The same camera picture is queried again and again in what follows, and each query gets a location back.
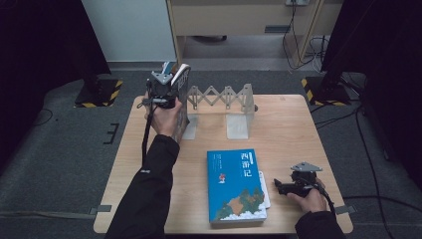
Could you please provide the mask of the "metal expandable book rack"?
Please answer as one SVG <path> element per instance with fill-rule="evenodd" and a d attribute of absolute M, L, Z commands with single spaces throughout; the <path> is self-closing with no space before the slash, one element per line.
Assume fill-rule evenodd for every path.
<path fill-rule="evenodd" d="M 228 139 L 248 139 L 251 125 L 258 107 L 254 102 L 253 88 L 251 84 L 245 84 L 239 92 L 235 92 L 231 86 L 226 86 L 218 92 L 213 86 L 201 92 L 197 86 L 193 86 L 187 95 L 187 101 L 191 104 L 193 113 L 188 115 L 189 123 L 182 135 L 183 139 L 193 140 L 199 128 L 199 107 L 205 103 L 209 107 L 223 106 L 225 109 L 226 136 Z"/>

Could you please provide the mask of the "person's left hand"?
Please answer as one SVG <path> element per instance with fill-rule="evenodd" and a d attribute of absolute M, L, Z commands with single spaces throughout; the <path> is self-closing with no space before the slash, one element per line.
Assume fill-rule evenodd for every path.
<path fill-rule="evenodd" d="M 172 109 L 157 108 L 154 111 L 151 126 L 157 134 L 173 136 L 181 107 L 182 103 L 179 99 L 175 99 L 175 106 Z"/>

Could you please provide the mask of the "striped stand base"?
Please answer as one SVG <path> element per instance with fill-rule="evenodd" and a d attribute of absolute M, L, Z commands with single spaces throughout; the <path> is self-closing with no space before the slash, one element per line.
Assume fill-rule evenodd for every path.
<path fill-rule="evenodd" d="M 301 80 L 312 106 L 347 106 L 350 97 L 339 83 L 331 83 L 324 77 L 306 77 Z"/>
<path fill-rule="evenodd" d="M 110 107 L 113 105 L 121 85 L 121 80 L 99 80 L 99 87 L 95 91 L 90 91 L 87 86 L 83 86 L 75 100 L 75 107 Z"/>

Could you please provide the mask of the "dark cover book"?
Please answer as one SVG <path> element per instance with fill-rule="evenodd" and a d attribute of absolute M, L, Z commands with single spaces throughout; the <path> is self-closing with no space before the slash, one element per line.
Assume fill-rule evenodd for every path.
<path fill-rule="evenodd" d="M 183 134 L 189 125 L 189 119 L 187 115 L 187 99 L 188 99 L 188 79 L 191 71 L 191 67 L 187 64 L 182 64 L 176 74 L 174 75 L 171 86 L 176 91 L 176 96 L 181 102 L 181 108 L 178 112 L 177 127 L 173 134 L 173 139 L 176 142 L 180 142 Z"/>

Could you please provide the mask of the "person's right hand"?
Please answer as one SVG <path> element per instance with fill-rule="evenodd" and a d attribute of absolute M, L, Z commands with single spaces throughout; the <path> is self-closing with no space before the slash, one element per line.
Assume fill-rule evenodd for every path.
<path fill-rule="evenodd" d="M 300 197 L 294 193 L 288 193 L 287 197 L 298 203 L 304 213 L 327 211 L 324 197 L 315 188 L 313 188 L 306 197 Z"/>

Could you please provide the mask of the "black floor tape mark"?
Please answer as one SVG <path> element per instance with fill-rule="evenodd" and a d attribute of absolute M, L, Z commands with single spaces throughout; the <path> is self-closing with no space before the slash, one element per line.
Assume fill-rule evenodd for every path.
<path fill-rule="evenodd" d="M 118 132 L 118 128 L 119 128 L 118 122 L 112 122 L 110 126 L 111 126 L 111 130 L 108 130 L 106 132 L 106 134 L 108 135 L 108 139 L 104 141 L 104 144 L 113 144 L 116 134 Z"/>

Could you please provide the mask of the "blue cover book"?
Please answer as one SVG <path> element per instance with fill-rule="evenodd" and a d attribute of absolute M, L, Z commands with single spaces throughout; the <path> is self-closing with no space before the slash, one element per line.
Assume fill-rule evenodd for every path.
<path fill-rule="evenodd" d="M 267 219 L 265 192 L 252 148 L 207 152 L 209 221 L 262 222 Z"/>

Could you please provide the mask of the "white cabinet panel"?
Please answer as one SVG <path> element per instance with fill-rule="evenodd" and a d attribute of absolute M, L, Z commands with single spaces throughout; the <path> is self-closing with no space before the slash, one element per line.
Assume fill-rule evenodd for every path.
<path fill-rule="evenodd" d="M 82 0 L 108 62 L 176 59 L 166 0 Z"/>

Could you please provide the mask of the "grey tape strip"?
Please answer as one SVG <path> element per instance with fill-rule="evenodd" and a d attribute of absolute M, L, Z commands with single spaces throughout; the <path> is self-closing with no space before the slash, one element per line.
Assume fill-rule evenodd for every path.
<path fill-rule="evenodd" d="M 352 205 L 347 206 L 347 205 L 343 205 L 343 206 L 338 206 L 335 207 L 335 214 L 336 215 L 340 215 L 340 214 L 344 214 L 344 213 L 355 213 L 356 212 L 356 208 Z"/>
<path fill-rule="evenodd" d="M 90 215 L 97 215 L 99 212 L 110 212 L 112 206 L 111 205 L 98 205 L 97 207 L 92 207 L 89 210 Z"/>

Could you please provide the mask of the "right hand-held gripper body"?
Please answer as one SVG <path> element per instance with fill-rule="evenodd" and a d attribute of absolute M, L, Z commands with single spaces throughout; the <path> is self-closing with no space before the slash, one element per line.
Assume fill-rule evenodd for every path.
<path fill-rule="evenodd" d="M 291 167 L 293 186 L 296 189 L 295 194 L 300 197 L 306 197 L 311 189 L 317 184 L 317 172 L 322 168 L 308 162 L 301 162 Z"/>

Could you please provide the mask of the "black curtain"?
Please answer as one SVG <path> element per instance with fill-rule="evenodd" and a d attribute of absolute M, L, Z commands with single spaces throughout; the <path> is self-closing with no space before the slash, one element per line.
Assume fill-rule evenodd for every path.
<path fill-rule="evenodd" d="M 0 0 L 0 169 L 48 91 L 108 72 L 82 0 Z"/>
<path fill-rule="evenodd" d="M 366 76 L 362 99 L 390 159 L 422 187 L 422 0 L 343 0 L 322 69 Z"/>

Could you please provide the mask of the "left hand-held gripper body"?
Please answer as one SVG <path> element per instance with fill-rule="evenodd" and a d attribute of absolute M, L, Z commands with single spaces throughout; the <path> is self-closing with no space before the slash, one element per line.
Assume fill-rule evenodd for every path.
<path fill-rule="evenodd" d="M 172 86 L 173 76 L 156 72 L 151 75 L 152 78 L 147 81 L 149 101 L 163 109 L 174 108 L 176 90 Z"/>

